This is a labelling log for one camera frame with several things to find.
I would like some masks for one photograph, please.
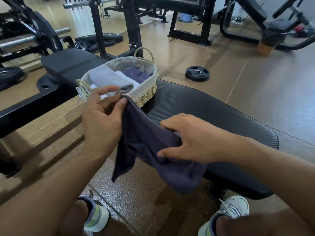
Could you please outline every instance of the sneaker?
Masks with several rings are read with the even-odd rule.
[[[206,222],[198,231],[198,236],[216,236],[213,232],[213,224],[219,216],[225,215],[236,219],[250,214],[250,207],[247,200],[239,195],[234,195],[221,201],[220,209]]]
[[[102,205],[96,204],[93,199],[93,194],[90,192],[90,197],[81,195],[79,199],[89,201],[93,209],[91,210],[87,220],[84,223],[84,229],[89,232],[100,232],[106,226],[109,219],[109,211]]]

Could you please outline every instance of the person's left hand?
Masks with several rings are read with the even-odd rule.
[[[119,88],[108,85],[94,89],[82,110],[84,150],[104,159],[112,153],[121,137],[122,114],[128,99],[120,99],[121,95],[114,95],[101,100],[100,96]]]

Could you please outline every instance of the blue bucket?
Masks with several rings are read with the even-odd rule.
[[[192,15],[181,13],[179,19],[182,22],[191,22],[192,21]]]

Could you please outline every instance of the shoe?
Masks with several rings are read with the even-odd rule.
[[[250,207],[247,200],[239,195],[234,195],[221,201],[220,209],[206,222],[198,231],[198,236],[216,236],[213,232],[213,224],[219,216],[225,215],[231,219],[236,219],[250,214]]]
[[[84,229],[89,232],[100,232],[106,226],[109,219],[109,211],[102,205],[96,204],[93,199],[93,194],[90,192],[90,197],[81,195],[79,199],[89,201],[93,209],[91,210],[87,220],[84,223]]]

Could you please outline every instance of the dark purple fabric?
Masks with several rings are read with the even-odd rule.
[[[145,80],[147,80],[150,77],[149,74],[141,72],[134,66],[126,68],[123,74],[140,84],[142,84]]]
[[[123,112],[123,134],[118,143],[112,181],[128,172],[139,157],[154,167],[177,192],[186,194],[193,191],[199,186],[207,164],[157,157],[164,148],[181,146],[181,138],[153,123],[129,97],[126,98],[128,105]]]

